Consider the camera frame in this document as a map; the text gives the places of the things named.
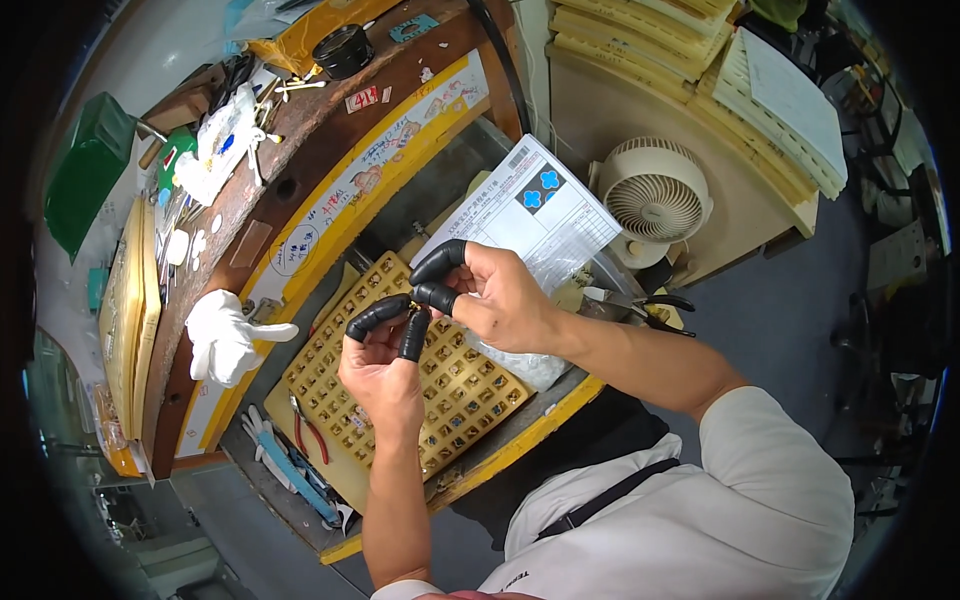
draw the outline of blue clover image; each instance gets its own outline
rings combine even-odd
[[[543,189],[560,187],[560,178],[557,177],[557,172],[546,171],[544,173],[540,173],[540,185],[543,186]]]
[[[539,208],[540,192],[537,190],[527,190],[523,192],[523,205],[530,208]]]

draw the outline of wire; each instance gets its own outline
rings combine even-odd
[[[500,64],[503,66],[503,71],[507,76],[507,83],[510,85],[510,93],[514,97],[514,104],[516,104],[516,116],[520,121],[520,130],[523,133],[531,133],[533,130],[530,127],[530,112],[527,110],[526,97],[523,95],[523,86],[520,84],[520,77],[516,72],[514,61],[510,57],[510,49],[507,48],[507,42],[504,41],[500,30],[496,28],[496,23],[493,22],[490,9],[487,8],[483,0],[467,0],[467,3],[470,5],[473,15],[483,26],[487,37],[490,38],[497,57],[500,58]]]
[[[511,2],[510,4],[518,4],[520,1],[521,0],[514,0],[514,2]],[[514,7],[514,21],[516,21],[516,28],[520,33],[520,39],[523,40],[523,52],[527,57],[527,64],[530,65],[530,77],[527,79],[527,89],[530,90],[532,95],[534,90],[534,81],[537,78],[537,63],[534,61],[533,51],[530,50],[529,40],[523,25],[523,16],[520,15],[519,7]],[[560,137],[560,135],[557,133],[557,128],[553,126],[553,123],[550,121],[550,119],[540,116],[540,111],[537,109],[537,103],[531,100],[527,100],[526,103],[534,113],[534,127],[536,127],[539,123],[543,123],[550,129],[550,137],[551,141],[553,142],[553,148],[551,150],[554,156],[557,153],[557,142],[559,141],[560,143],[564,144],[570,152],[576,155],[576,157],[585,161],[587,164],[590,164],[589,158],[585,158],[583,155],[577,152],[573,146],[566,143],[566,140]]]
[[[523,16],[520,15],[519,8],[514,8],[514,21],[516,28],[520,32],[520,39],[523,41],[523,54],[527,57],[527,64],[530,65],[530,74],[527,78],[527,89],[530,91],[531,98],[534,96],[534,81],[537,78],[537,63],[534,62],[534,53],[530,50],[530,43],[527,40],[527,33],[523,28]],[[537,103],[531,100],[526,101],[527,106],[534,111],[533,134],[537,135],[537,124],[540,122],[540,111],[537,109]],[[557,142],[553,143],[554,154],[557,153]]]

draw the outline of red-handled pliers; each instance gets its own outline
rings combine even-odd
[[[294,407],[294,437],[297,441],[297,448],[300,449],[300,453],[303,454],[303,458],[310,458],[310,455],[306,451],[306,446],[303,445],[303,437],[300,436],[300,423],[306,423],[307,429],[310,430],[310,433],[313,434],[313,439],[317,441],[317,444],[320,446],[320,453],[324,458],[324,464],[330,464],[330,457],[326,454],[326,443],[324,438],[320,435],[320,432],[317,431],[317,427],[307,420],[306,416],[303,414],[303,411],[300,409],[300,402],[297,400],[297,397],[290,393],[290,404]]]

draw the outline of barcode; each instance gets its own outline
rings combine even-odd
[[[511,169],[515,169],[528,154],[530,154],[530,146],[524,146],[523,148],[520,148],[520,151],[516,153],[516,156],[510,159],[510,162],[507,163],[507,166]]]

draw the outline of printed form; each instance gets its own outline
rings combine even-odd
[[[451,238],[516,252],[550,295],[621,230],[593,194],[529,133],[411,261]]]

